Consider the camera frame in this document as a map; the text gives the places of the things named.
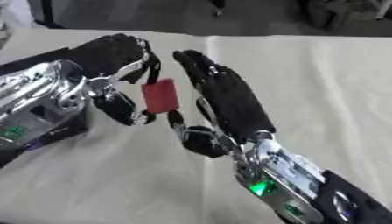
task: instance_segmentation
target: green led light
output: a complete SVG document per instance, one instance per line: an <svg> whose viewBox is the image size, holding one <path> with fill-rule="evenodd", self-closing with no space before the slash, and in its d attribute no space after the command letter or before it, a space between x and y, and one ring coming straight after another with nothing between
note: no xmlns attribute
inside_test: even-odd
<svg viewBox="0 0 392 224"><path fill-rule="evenodd" d="M11 140L17 140L25 134L25 129L20 126L11 127L3 132L3 136Z"/></svg>
<svg viewBox="0 0 392 224"><path fill-rule="evenodd" d="M257 196L263 196L264 193L272 193L277 189L277 185L273 180L266 179L262 182L259 182L255 185L251 185L248 187L252 193L255 193Z"/></svg>
<svg viewBox="0 0 392 224"><path fill-rule="evenodd" d="M286 204L286 205L284 205L284 209L288 212L288 213L290 213L290 214L292 214L292 215L294 215L294 216L302 216L302 215L304 215L305 213L304 212L302 212L301 210L299 210L296 206L292 206L292 205L288 205L288 204Z"/></svg>

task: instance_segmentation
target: robotic hand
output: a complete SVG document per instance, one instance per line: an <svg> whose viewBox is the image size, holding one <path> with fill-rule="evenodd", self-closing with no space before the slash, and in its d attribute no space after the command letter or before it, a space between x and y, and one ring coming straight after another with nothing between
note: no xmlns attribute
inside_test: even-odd
<svg viewBox="0 0 392 224"><path fill-rule="evenodd" d="M284 223L392 223L392 213L361 189L283 148L274 138L272 122L236 72L195 51L175 52L174 59L201 93L197 106L213 126L188 127L178 111L171 111L169 123L183 145L210 158L231 155L239 183ZM246 143L253 148L244 150Z"/></svg>
<svg viewBox="0 0 392 224"><path fill-rule="evenodd" d="M73 128L86 119L74 118L86 112L88 99L119 123L153 121L155 115L138 112L114 86L118 79L134 84L149 69L147 82L153 84L158 57L148 41L124 34L0 66L0 151L23 151L37 140L49 144L78 134Z"/></svg>

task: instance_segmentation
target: white table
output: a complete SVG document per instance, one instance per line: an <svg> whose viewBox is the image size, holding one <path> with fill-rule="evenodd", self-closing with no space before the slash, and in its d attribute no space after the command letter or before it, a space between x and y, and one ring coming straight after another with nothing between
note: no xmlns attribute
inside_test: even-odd
<svg viewBox="0 0 392 224"><path fill-rule="evenodd" d="M0 63L114 31L18 31ZM391 208L390 38L199 38L129 32L148 39L176 79L189 123L203 123L174 50L196 49L233 68L276 124L277 139L360 186ZM140 86L120 88L144 107ZM228 158L183 149L160 115L124 127L95 111L85 136L24 154L0 171L0 219L10 223L277 224L235 182Z"/></svg>

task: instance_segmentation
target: black robotic finger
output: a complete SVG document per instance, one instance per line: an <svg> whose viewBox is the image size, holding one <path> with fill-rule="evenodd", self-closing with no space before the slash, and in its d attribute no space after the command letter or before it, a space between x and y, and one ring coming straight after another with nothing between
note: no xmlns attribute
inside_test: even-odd
<svg viewBox="0 0 392 224"><path fill-rule="evenodd" d="M219 143L216 133L211 129L204 126L187 127L184 117L177 110L170 111L167 119L189 151L210 158L227 154Z"/></svg>
<svg viewBox="0 0 392 224"><path fill-rule="evenodd" d="M108 99L105 96L93 98L94 105L119 123L133 125L136 104L125 94L115 92Z"/></svg>
<svg viewBox="0 0 392 224"><path fill-rule="evenodd" d="M210 158L218 158L227 154L215 132L204 126L189 127L183 145L189 151Z"/></svg>
<svg viewBox="0 0 392 224"><path fill-rule="evenodd" d="M80 65L88 78L116 74L122 67L140 60L143 48L135 37L124 34L104 36L80 45L66 56Z"/></svg>
<svg viewBox="0 0 392 224"><path fill-rule="evenodd" d="M184 68L195 88L197 88L201 83L204 83L208 78L205 71L202 71L196 64L196 61L188 57L188 55L184 54L183 52L174 52L173 58Z"/></svg>
<svg viewBox="0 0 392 224"><path fill-rule="evenodd" d="M173 129L176 125L185 125L184 117L177 110L172 110L167 113L167 120L171 128Z"/></svg>

